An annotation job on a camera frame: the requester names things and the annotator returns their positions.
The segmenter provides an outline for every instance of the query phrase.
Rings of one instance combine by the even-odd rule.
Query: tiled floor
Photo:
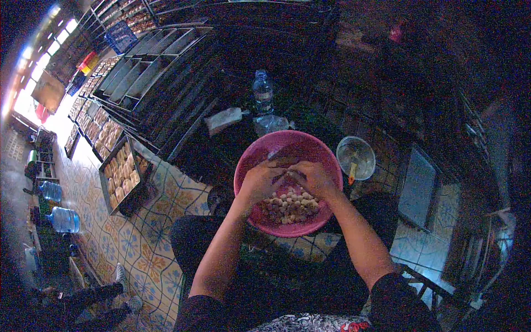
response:
[[[104,283],[115,278],[118,262],[127,271],[127,295],[140,295],[145,305],[138,317],[128,318],[121,326],[125,330],[171,331],[177,317],[179,296],[183,285],[181,270],[174,259],[169,232],[173,221],[184,215],[207,215],[209,186],[197,183],[177,168],[160,161],[139,143],[134,148],[154,164],[149,185],[153,197],[132,216],[110,216],[102,195],[98,174],[100,162],[85,139],[80,139],[72,159],[67,159],[63,146],[72,128],[66,118],[74,98],[65,97],[57,114],[46,127],[57,133],[56,170],[63,188],[63,207],[76,210],[81,219],[77,241],[83,255]],[[359,186],[359,193],[387,191],[396,193],[396,144],[386,140],[381,131],[355,122],[358,135],[374,148],[377,170],[370,181]],[[426,234],[399,225],[391,254],[443,288],[453,291],[440,279],[451,232],[456,221],[459,188],[444,186],[441,202],[434,217],[434,232]],[[321,233],[315,237],[269,240],[286,249],[294,257],[320,262],[335,247],[340,235]],[[429,303],[431,296],[426,293]]]

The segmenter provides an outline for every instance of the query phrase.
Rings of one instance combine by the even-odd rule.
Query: foot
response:
[[[136,295],[129,299],[129,301],[126,302],[129,309],[131,309],[132,313],[138,313],[140,309],[142,309],[142,306],[144,305],[144,302],[140,298],[140,296]]]
[[[124,293],[127,290],[127,286],[125,284],[125,269],[122,264],[118,263],[116,266],[116,282],[121,283],[122,286],[124,286]]]

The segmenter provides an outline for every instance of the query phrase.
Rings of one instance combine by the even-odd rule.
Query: window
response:
[[[78,26],[78,22],[75,19],[71,19],[66,25],[66,31],[72,33],[74,29]]]
[[[63,30],[61,31],[59,36],[57,36],[57,41],[59,42],[59,44],[62,44],[68,38],[68,36],[70,36],[68,32],[66,32],[66,30]]]
[[[59,43],[57,42],[57,40],[54,40],[54,42],[48,48],[48,53],[50,53],[50,55],[54,55],[58,49],[59,49]]]
[[[35,69],[33,69],[33,71],[31,72],[31,78],[36,81],[39,81],[43,71],[44,69],[41,66],[35,66]]]
[[[37,64],[44,69],[48,65],[48,62],[50,62],[50,59],[51,56],[48,53],[44,53]]]
[[[28,84],[26,84],[26,88],[25,88],[26,93],[29,96],[31,96],[36,86],[37,86],[37,82],[33,81],[32,79],[29,79]]]

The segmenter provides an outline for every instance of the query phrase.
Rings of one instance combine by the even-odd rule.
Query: pink object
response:
[[[343,190],[343,177],[336,156],[320,140],[307,133],[295,130],[282,130],[267,134],[254,141],[239,159],[234,174],[234,194],[238,195],[245,174],[254,166],[268,158],[298,157],[300,160],[320,162],[333,178],[333,181]],[[295,188],[293,180],[284,183],[277,194],[288,192],[288,187]],[[299,237],[317,231],[323,227],[332,216],[332,211],[324,201],[319,202],[317,215],[309,217],[303,223],[291,225],[275,225],[260,210],[254,206],[249,217],[251,225],[264,233],[279,237]]]

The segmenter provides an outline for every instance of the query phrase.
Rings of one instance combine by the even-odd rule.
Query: metal rack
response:
[[[114,66],[92,99],[155,153],[184,143],[212,111],[217,70],[211,27],[148,32]]]

